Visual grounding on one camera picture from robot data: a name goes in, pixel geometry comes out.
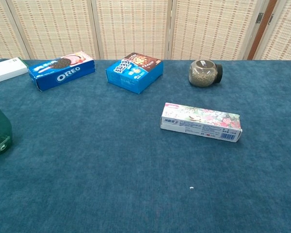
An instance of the black lid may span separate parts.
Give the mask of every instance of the black lid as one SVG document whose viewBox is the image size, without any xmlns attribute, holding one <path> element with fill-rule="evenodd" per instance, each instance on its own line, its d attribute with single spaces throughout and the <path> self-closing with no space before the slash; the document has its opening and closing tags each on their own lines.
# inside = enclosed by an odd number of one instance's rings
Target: black lid
<svg viewBox="0 0 291 233">
<path fill-rule="evenodd" d="M 223 68 L 222 68 L 221 64 L 215 64 L 215 66 L 217 67 L 218 74 L 217 74 L 217 77 L 214 80 L 214 83 L 219 83 L 219 82 L 221 82 L 221 79 L 222 79 Z"/>
</svg>

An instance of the white box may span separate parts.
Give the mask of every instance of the white box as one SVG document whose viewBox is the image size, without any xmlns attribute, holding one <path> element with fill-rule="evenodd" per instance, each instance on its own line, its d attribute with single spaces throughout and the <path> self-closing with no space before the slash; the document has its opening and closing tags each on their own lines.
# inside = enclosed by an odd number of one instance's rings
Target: white box
<svg viewBox="0 0 291 233">
<path fill-rule="evenodd" d="M 27 72 L 26 64 L 18 57 L 0 62 L 0 82 Z"/>
<path fill-rule="evenodd" d="M 233 113 L 166 103 L 161 129 L 237 142 L 243 130 L 240 116 Z"/>
</svg>

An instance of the floral pattern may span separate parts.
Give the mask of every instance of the floral pattern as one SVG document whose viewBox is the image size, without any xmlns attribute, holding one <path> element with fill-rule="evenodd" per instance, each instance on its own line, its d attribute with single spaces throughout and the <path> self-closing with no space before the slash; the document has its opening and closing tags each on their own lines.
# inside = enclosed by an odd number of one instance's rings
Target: floral pattern
<svg viewBox="0 0 291 233">
<path fill-rule="evenodd" d="M 195 108 L 173 103 L 166 103 L 163 117 L 170 117 L 192 122 L 206 123 L 225 128 L 241 129 L 240 116 L 209 109 Z"/>
</svg>

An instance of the blue snack box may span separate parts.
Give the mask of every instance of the blue snack box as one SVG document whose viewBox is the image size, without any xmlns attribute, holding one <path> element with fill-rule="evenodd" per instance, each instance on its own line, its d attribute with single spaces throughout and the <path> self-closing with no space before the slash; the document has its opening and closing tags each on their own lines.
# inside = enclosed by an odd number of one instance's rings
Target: blue snack box
<svg viewBox="0 0 291 233">
<path fill-rule="evenodd" d="M 163 73 L 163 61 L 131 53 L 106 69 L 109 83 L 140 94 Z"/>
<path fill-rule="evenodd" d="M 95 62 L 83 51 L 28 67 L 33 83 L 45 91 L 95 72 Z"/>
</svg>

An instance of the box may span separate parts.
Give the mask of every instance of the box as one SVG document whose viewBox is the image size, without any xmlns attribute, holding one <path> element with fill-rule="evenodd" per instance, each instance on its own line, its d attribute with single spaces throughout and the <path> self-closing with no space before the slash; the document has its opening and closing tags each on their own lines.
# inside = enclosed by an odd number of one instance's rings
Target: box
<svg viewBox="0 0 291 233">
<path fill-rule="evenodd" d="M 27 72 L 27 65 L 18 57 L 0 62 L 0 82 Z"/>
<path fill-rule="evenodd" d="M 83 51 L 28 67 L 33 83 L 40 91 L 95 72 L 95 62 Z"/>
<path fill-rule="evenodd" d="M 140 94 L 163 73 L 163 61 L 131 53 L 106 69 L 109 83 Z"/>
<path fill-rule="evenodd" d="M 237 142 L 243 130 L 240 116 L 209 109 L 166 103 L 161 129 Z"/>
</svg>

